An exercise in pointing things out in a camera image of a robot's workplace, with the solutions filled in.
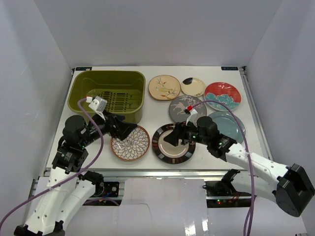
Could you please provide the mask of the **dark rimmed beige plate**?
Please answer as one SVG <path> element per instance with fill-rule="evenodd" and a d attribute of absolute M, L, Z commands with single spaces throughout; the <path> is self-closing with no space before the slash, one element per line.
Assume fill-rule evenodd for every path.
<path fill-rule="evenodd" d="M 170 134 L 175 128 L 175 124 L 166 124 L 161 126 L 154 133 L 152 137 L 152 148 L 154 154 L 163 162 L 167 164 L 182 164 L 192 158 L 196 144 L 188 143 L 181 144 L 179 141 L 178 146 L 172 146 L 167 143 L 164 138 Z"/>

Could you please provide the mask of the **white petal pattern plate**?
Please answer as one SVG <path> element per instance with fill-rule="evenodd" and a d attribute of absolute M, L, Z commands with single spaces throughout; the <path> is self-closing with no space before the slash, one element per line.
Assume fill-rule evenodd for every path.
<path fill-rule="evenodd" d="M 127 138 L 111 139 L 113 154 L 123 161 L 135 161 L 143 157 L 150 147 L 150 136 L 145 128 L 137 126 Z"/>

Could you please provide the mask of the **grey deer plate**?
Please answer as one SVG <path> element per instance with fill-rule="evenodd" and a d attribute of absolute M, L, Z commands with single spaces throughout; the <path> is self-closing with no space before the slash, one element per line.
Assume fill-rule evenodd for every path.
<path fill-rule="evenodd" d="M 171 104 L 169 105 L 169 115 L 174 123 L 186 121 L 189 117 L 189 115 L 185 113 L 186 107 L 193 106 L 200 102 L 201 100 L 194 96 L 178 96 L 177 98 L 173 99 Z M 196 106 L 194 109 L 197 111 L 197 116 L 191 122 L 196 126 L 197 120 L 200 117 L 207 115 L 207 108 L 204 104 L 201 104 Z"/>

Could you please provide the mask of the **beige bird branch plate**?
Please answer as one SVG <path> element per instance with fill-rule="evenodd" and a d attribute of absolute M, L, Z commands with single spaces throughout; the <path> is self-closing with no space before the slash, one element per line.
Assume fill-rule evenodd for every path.
<path fill-rule="evenodd" d="M 170 75 L 159 75 L 148 84 L 151 97 L 157 101 L 173 100 L 181 93 L 180 82 Z"/>

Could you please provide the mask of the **small cream black plate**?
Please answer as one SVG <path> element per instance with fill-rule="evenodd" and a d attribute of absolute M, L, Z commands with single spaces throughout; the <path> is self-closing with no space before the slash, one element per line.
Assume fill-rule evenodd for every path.
<path fill-rule="evenodd" d="M 198 78 L 186 78 L 181 82 L 181 90 L 185 95 L 200 97 L 203 95 L 206 86 Z"/>

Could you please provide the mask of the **light blue plate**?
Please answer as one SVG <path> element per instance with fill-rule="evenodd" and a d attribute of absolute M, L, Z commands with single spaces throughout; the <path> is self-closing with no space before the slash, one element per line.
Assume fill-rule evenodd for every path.
<path fill-rule="evenodd" d="M 242 132 L 246 134 L 246 129 L 239 118 L 235 120 L 229 112 L 214 112 L 208 116 L 217 124 L 220 133 L 233 138 L 238 143 L 244 141 Z"/>

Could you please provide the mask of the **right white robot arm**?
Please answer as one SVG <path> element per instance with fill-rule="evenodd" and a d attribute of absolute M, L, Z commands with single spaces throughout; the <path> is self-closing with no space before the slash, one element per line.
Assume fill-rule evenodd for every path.
<path fill-rule="evenodd" d="M 223 177 L 222 189 L 228 196 L 253 191 L 254 195 L 276 203 L 287 214 L 299 217 L 315 195 L 302 166 L 287 166 L 249 153 L 236 140 L 220 133 L 210 117 L 199 118 L 197 125 L 176 123 L 164 141 L 175 147 L 186 143 L 206 145 L 212 156 L 247 170 L 248 174 L 230 170 Z"/>

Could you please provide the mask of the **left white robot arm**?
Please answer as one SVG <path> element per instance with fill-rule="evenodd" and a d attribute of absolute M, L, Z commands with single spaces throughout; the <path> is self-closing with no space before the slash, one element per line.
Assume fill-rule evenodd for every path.
<path fill-rule="evenodd" d="M 103 175 L 82 167 L 88 152 L 86 147 L 108 134 L 124 140 L 137 128 L 125 122 L 125 117 L 105 112 L 85 122 L 80 115 L 65 121 L 63 135 L 52 162 L 49 180 L 37 207 L 25 224 L 17 226 L 16 236 L 63 236 L 66 228 L 83 203 L 91 196 L 103 193 Z"/>

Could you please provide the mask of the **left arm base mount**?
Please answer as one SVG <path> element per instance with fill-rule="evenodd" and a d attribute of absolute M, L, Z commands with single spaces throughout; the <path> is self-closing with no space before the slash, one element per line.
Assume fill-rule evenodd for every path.
<path fill-rule="evenodd" d="M 91 198 L 102 198 L 98 200 L 100 204 L 111 203 L 104 198 L 116 199 L 119 196 L 120 183 L 117 181 L 104 181 L 99 185 L 97 192 Z"/>

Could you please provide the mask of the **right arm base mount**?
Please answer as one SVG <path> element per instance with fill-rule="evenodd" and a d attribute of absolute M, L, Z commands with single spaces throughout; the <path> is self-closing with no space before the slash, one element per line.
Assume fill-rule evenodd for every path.
<path fill-rule="evenodd" d="M 229 170 L 221 180 L 206 181 L 202 186 L 206 191 L 207 208 L 235 208 L 250 207 L 251 195 L 247 192 L 238 192 L 232 182 L 239 174 L 239 170 Z"/>

